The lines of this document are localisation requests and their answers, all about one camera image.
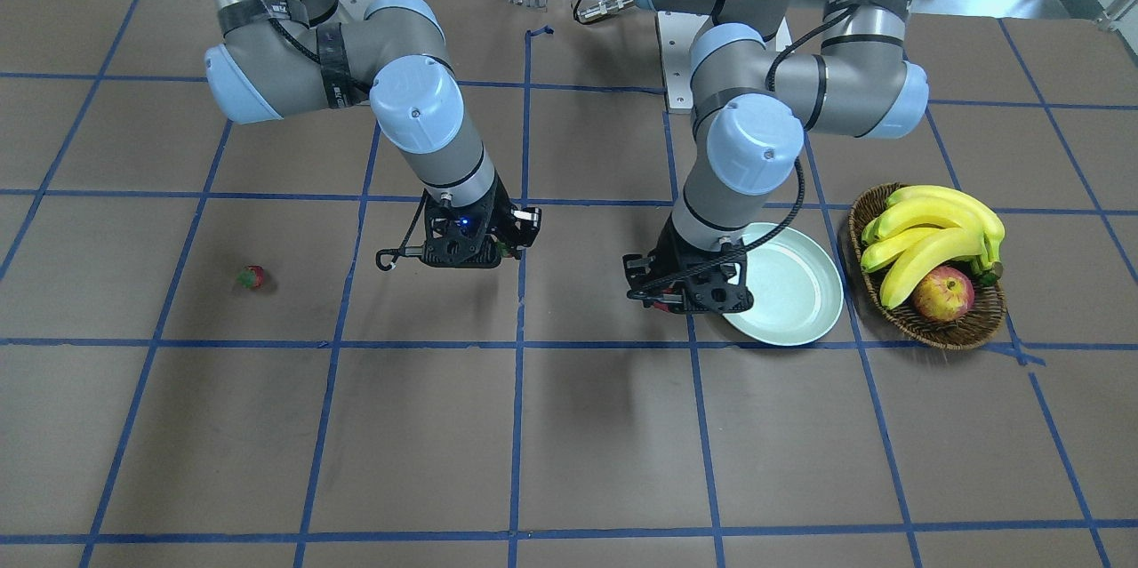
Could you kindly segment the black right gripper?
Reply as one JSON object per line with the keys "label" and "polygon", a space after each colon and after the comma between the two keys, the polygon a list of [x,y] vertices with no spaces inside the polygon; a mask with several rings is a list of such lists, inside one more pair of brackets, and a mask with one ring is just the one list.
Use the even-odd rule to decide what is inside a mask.
{"label": "black right gripper", "polygon": [[520,260],[541,232],[541,208],[517,207],[495,180],[468,206],[452,206],[426,194],[424,241],[418,260],[428,267],[498,267]]}

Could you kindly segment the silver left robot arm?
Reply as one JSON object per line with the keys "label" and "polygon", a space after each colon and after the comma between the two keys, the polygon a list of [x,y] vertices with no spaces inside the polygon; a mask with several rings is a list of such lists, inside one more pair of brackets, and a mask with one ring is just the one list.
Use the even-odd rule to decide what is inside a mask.
{"label": "silver left robot arm", "polygon": [[674,314],[751,308],[744,229],[787,176],[810,131],[897,139],[926,112],[926,71],[902,50],[912,0],[825,0],[820,26],[776,50],[789,0],[635,0],[702,14],[690,49],[696,160],[655,247],[629,255],[629,297]]}

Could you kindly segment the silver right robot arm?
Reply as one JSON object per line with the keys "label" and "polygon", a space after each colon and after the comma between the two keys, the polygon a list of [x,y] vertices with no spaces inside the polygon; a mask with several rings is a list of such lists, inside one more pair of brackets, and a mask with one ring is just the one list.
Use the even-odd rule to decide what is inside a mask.
{"label": "silver right robot arm", "polygon": [[520,260],[541,209],[509,199],[467,112],[438,18],[424,0],[215,0],[222,41],[204,53],[220,110],[237,124],[365,102],[424,188],[424,239],[378,252],[428,267]]}

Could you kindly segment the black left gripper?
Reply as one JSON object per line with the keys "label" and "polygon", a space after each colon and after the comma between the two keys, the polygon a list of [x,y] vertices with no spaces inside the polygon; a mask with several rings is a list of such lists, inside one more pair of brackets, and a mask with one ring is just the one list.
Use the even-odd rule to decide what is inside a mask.
{"label": "black left gripper", "polygon": [[721,237],[710,252],[704,252],[666,222],[653,252],[622,256],[622,275],[629,285],[627,297],[642,301],[644,308],[651,308],[652,301],[667,301],[671,314],[687,316],[742,313],[754,304],[747,286],[747,255],[753,248],[753,242]]}

